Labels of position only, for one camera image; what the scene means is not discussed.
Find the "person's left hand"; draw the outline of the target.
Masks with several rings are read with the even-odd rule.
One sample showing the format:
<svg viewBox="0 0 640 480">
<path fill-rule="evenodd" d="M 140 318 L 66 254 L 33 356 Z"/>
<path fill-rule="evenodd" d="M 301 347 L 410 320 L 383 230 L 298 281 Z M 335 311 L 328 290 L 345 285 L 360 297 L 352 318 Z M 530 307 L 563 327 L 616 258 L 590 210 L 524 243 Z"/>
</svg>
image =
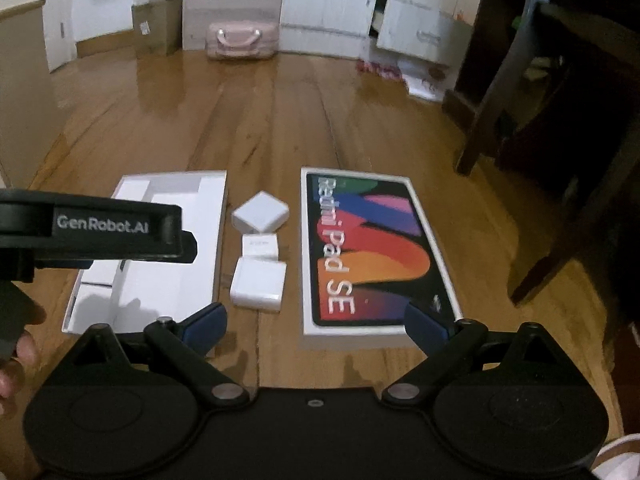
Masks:
<svg viewBox="0 0 640 480">
<path fill-rule="evenodd" d="M 15 398 L 25 385 L 25 367 L 35 366 L 38 360 L 35 339 L 24 328 L 16 343 L 14 355 L 1 365 L 1 418 L 11 418 L 16 412 Z"/>
</svg>

